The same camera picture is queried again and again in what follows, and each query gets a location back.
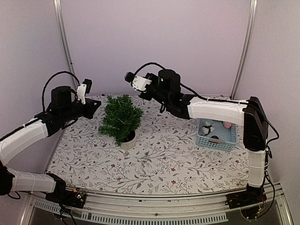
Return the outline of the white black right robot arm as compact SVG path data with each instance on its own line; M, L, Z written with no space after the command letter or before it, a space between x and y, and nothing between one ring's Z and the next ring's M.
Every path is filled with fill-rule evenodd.
M205 119L220 121L224 127L238 125L244 128L243 144L248 150L250 187L242 200L253 204L260 198L260 187L265 180L268 123L258 98L248 100L225 100L205 98L196 94L183 94L180 75L171 69L162 69L157 75L148 73L144 77L133 75L132 87L145 100L156 100L160 111L167 111L181 119Z

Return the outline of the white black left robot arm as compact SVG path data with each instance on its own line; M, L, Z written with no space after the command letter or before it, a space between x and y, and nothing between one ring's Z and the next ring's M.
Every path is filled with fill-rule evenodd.
M66 129L79 118L92 119L101 101L86 98L87 92L89 87L84 83L77 90L69 86L52 89L51 102L46 109L0 139L1 195L15 191L44 192L51 194L59 203L66 203L70 199L65 181L57 175L20 172L7 165L29 146Z

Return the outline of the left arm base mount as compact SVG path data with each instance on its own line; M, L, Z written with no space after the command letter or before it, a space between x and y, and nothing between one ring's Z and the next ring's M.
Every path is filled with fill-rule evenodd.
M86 201L86 193L76 188L75 190L67 190L66 182L52 173L46 173L55 181L54 190L46 193L45 199L61 205L83 209Z

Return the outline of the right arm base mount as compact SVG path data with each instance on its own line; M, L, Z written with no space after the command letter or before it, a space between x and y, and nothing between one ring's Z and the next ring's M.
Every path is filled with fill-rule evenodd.
M252 187L247 184L246 190L226 195L225 205L235 209L267 200L263 186Z

